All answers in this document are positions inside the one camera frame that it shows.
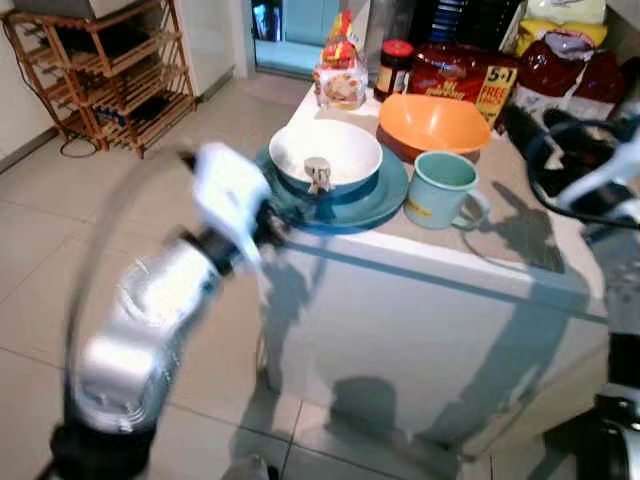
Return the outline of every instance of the jar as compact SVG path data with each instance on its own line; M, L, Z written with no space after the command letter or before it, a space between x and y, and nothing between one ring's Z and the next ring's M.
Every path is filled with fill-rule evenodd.
M405 78L411 70L413 47L402 40L387 40L382 44L380 72L373 89L376 100L384 102L393 93L402 93Z

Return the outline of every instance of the silver robot arm segment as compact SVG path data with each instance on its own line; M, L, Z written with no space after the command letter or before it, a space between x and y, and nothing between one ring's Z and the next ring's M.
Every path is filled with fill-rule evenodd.
M87 424L111 433L157 424L184 342L219 285L211 260L183 240L125 274L77 367L74 397Z

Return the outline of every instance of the black cable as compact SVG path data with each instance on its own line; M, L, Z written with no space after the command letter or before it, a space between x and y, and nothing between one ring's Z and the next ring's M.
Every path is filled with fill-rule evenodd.
M152 177L165 167L168 160L178 160L175 152L167 149L160 150L155 156L137 163L129 174L116 186L99 212L98 221L93 227L89 239L89 248L85 254L73 287L69 302L67 325L64 338L64 370L63 370L63 405L65 423L77 419L76 405L73 398L73 368L75 362L76 329L84 312L88 292L91 291L93 280L97 272L104 246L113 233L115 224L120 219L122 211L134 200Z
M633 117L629 120L630 123L635 125L640 125L640 116ZM608 225L610 227L619 227L619 228L628 228L632 230L640 230L640 224L636 222L622 221L622 220L612 220L606 217L596 216L596 215L588 215L585 213L577 213L571 212L566 209L562 209L557 205L554 205L547 201L544 190L540 186L540 183L537 180L536 174L536 165L533 159L536 158L538 151L545 144L547 137L554 137L566 130L570 130L573 128L582 128L582 127L599 127L603 130L606 130L610 133L615 133L618 131L617 126L606 122L604 120L576 120L572 122L563 122L557 125L554 125L546 132L541 132L536 138L534 138L529 147L527 148L527 176L529 178L529 186L531 187L531 191L533 195L536 197L536 200L542 204L543 207L549 209L550 211L557 213L558 215L562 215L564 217L574 218L576 220L580 220L585 223L599 223L603 225Z
M73 153L67 153L65 152L65 149L71 145L73 142L75 142L76 140L81 140L84 142L87 142L89 145L91 145L92 150L88 153L81 153L79 155L75 155ZM88 158L91 155L93 155L94 153L96 153L98 151L98 147L96 146L95 143L93 143L91 141L91 139L89 139L88 137L82 137L80 135L72 135L69 137L68 140L66 140L61 146L60 149L58 150L58 152L60 152L60 155L62 155L63 157L67 157L67 158Z
M9 45L13 47L13 43L11 42L8 27L5 22L2 22L2 29L4 30L4 36L7 38L7 42L9 42ZM33 92L33 94L36 97L38 97L38 100L40 100L40 103L45 108L45 110L49 112L49 115L53 116L55 113L55 112L52 112L53 107L49 104L49 102L47 102L46 99L42 97L42 95L40 95L40 93L34 88L34 86L31 85L31 83L29 83L29 81L27 80L24 74L24 70L22 69L22 64L20 63L20 58L18 57L18 53L15 51L14 48L12 48L12 50L13 50L13 56L16 60L16 65L18 66L18 72L20 72L20 78L22 78L22 82L27 86L29 90L31 90L31 92ZM98 151L98 147L90 140L89 137L78 135L77 133L74 133L71 130L65 128L64 125L62 124L60 124L60 126L65 130L65 134L68 136L68 139L64 142L64 144L60 147L60 150L59 150L60 155L62 155L63 157L88 158ZM67 146L69 146L69 144L73 143L75 140L78 140L78 139L85 140L88 143L90 143L93 146L93 150L90 153L82 154L82 155L73 155L73 154L66 153L65 149L67 148Z

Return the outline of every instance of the snack package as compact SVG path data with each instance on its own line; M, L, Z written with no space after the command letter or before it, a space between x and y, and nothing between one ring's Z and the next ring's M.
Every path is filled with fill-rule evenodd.
M548 32L559 32L584 40L589 47L599 47L607 36L605 25L567 22L558 25L549 20L527 19L520 22L516 39L515 56L521 57L536 40L541 40Z
M549 108L581 119L603 120L624 96L627 79L615 55L576 40L571 35L548 33L522 55L512 101L540 124Z
M527 0L525 17L602 24L606 11L606 0Z
M517 67L518 62L506 55L427 44L414 56L407 91L473 102L493 127L516 81Z
M316 97L321 107L353 110L364 102L368 75L358 44L351 10L346 10L336 17L321 61L313 71Z

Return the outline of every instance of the blue plate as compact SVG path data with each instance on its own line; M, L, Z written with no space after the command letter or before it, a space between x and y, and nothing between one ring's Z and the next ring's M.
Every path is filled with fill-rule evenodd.
M371 228L388 220L402 206L409 190L409 176L400 159L382 147L378 172L357 190L346 195L325 194L318 198L301 194L283 180L265 148L256 158L273 192L273 207L298 226L326 230Z

